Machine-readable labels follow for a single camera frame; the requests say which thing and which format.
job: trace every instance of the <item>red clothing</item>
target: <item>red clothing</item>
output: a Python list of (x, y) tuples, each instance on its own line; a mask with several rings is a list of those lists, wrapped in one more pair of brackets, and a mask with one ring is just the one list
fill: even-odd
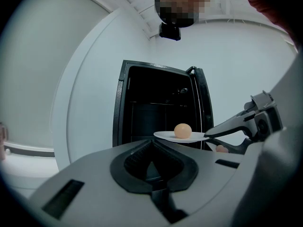
[(273, 0), (248, 0), (248, 2), (258, 12), (266, 16), (274, 25), (278, 25), (284, 29), (293, 40), (295, 46), (298, 48), (299, 42), (296, 39), (296, 36), (289, 27), (289, 24), (283, 19), (283, 16), (276, 8)]

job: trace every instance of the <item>egg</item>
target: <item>egg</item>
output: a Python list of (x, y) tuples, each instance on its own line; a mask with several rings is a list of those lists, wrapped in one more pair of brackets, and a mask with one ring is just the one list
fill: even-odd
[(175, 127), (174, 132), (177, 138), (186, 139), (190, 137), (192, 131), (188, 124), (180, 123)]

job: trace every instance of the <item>white plate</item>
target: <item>white plate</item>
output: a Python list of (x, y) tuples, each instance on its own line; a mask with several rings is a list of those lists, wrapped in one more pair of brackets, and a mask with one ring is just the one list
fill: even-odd
[(177, 138), (175, 136), (174, 131), (158, 131), (158, 132), (155, 132), (153, 135), (158, 138), (168, 140), (171, 142), (175, 142), (175, 143), (193, 143), (193, 142), (209, 139), (208, 137), (204, 138), (204, 133), (200, 133), (200, 132), (192, 132), (191, 136), (186, 139)]

